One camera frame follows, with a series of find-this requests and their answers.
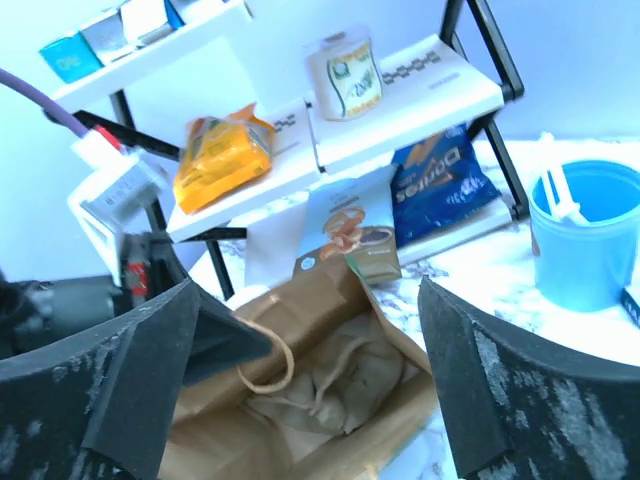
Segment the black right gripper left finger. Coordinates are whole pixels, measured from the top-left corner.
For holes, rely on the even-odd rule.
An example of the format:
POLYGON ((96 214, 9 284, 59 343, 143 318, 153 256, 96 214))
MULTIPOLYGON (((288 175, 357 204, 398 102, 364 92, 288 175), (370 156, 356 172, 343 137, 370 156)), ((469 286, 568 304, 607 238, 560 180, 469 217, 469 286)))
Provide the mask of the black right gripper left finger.
POLYGON ((4 479, 154 479, 198 311, 190 280, 1 362, 4 479))

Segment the green paper bag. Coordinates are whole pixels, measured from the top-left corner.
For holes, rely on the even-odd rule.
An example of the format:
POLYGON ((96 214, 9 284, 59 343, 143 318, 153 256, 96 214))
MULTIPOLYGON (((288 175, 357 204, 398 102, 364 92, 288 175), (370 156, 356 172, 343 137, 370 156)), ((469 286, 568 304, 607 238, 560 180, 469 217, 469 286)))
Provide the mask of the green paper bag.
POLYGON ((241 306, 273 352, 184 389, 163 479, 379 479, 437 404, 425 352, 336 257, 241 306))

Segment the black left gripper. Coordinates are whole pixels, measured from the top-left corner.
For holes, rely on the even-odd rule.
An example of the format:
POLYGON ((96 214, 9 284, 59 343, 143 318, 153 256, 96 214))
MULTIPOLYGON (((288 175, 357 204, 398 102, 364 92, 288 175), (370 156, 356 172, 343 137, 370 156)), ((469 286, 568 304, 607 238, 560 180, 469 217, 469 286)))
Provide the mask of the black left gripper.
MULTIPOLYGON (((38 349, 111 320, 154 298, 185 276, 165 232, 127 234, 121 284, 110 275, 55 281, 1 278, 1 356, 38 349)), ((184 374, 195 385, 272 351, 264 334, 236 319, 221 301, 199 289, 199 311, 184 374)))

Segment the single brown cup carrier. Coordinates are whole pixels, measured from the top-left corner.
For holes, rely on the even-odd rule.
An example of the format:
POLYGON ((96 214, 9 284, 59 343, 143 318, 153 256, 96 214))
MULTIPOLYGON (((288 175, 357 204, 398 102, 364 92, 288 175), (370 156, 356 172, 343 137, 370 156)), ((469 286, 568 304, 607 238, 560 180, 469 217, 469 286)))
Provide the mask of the single brown cup carrier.
POLYGON ((360 315, 307 354, 283 390, 256 394, 247 406, 297 431, 346 435, 366 423, 400 383, 403 354, 376 315, 360 315))

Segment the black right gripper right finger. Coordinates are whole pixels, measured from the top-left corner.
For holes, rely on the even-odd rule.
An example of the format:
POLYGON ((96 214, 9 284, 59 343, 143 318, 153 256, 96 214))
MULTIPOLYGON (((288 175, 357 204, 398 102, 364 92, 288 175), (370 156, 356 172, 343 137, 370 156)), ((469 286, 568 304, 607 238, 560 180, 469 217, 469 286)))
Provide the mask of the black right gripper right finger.
POLYGON ((459 477, 638 478, 638 367, 546 340, 429 278, 418 309, 459 477))

